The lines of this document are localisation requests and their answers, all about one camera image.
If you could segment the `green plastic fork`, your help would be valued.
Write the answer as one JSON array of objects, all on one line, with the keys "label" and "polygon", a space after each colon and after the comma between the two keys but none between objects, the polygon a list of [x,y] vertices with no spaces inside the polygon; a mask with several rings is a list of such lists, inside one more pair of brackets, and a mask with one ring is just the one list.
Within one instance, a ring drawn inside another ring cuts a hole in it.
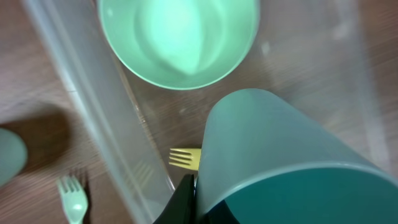
[{"label": "green plastic fork", "polygon": [[64,175],[57,180],[57,187],[69,224],[83,224],[89,203],[79,180],[74,175]]}]

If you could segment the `yellow plastic fork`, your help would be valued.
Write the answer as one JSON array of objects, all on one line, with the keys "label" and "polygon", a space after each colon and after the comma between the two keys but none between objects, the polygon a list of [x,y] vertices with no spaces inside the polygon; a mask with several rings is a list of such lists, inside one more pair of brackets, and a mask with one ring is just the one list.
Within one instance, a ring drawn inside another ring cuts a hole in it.
[{"label": "yellow plastic fork", "polygon": [[201,159],[200,148],[171,148],[169,164],[188,170],[199,170]]}]

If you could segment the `blue plastic cup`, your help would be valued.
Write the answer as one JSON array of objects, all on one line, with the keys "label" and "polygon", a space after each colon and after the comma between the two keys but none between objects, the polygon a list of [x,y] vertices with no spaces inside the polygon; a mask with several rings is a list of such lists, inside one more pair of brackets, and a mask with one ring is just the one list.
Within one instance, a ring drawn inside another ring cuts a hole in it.
[{"label": "blue plastic cup", "polygon": [[197,218],[239,223],[396,223],[397,180],[278,96],[243,89],[211,109]]}]

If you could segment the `green plastic cup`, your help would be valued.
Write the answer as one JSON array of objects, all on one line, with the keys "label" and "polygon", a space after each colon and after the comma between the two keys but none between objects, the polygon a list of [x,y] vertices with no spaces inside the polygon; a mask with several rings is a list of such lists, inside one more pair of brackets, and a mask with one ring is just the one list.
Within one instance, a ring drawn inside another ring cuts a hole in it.
[{"label": "green plastic cup", "polygon": [[1,128],[1,186],[6,185],[25,166],[27,162],[27,147],[16,133]]}]

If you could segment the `green plastic bowl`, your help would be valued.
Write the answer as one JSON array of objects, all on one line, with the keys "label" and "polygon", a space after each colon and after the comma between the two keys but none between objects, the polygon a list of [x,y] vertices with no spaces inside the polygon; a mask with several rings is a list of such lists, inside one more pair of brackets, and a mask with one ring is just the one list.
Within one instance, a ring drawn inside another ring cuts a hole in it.
[{"label": "green plastic bowl", "polygon": [[99,20],[121,63],[144,81],[194,90],[229,75],[253,45],[257,0],[99,0]]}]

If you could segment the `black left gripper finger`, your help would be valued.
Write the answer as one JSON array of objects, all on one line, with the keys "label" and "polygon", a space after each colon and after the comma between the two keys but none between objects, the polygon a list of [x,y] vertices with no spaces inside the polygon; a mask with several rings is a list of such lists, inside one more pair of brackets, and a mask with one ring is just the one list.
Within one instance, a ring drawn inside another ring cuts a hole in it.
[{"label": "black left gripper finger", "polygon": [[194,205],[195,177],[193,174],[186,174],[154,224],[190,224]]}]

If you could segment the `clear plastic storage container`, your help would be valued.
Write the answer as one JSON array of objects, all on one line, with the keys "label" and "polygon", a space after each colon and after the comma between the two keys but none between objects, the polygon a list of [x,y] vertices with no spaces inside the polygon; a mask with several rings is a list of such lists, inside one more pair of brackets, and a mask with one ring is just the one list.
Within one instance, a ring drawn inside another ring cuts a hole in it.
[{"label": "clear plastic storage container", "polygon": [[171,147],[197,146],[223,96],[262,88],[397,174],[397,2],[262,1],[242,63],[224,79],[178,91],[145,82],[116,57],[98,1],[26,1],[25,8],[83,116],[134,223],[151,223],[183,170]]}]

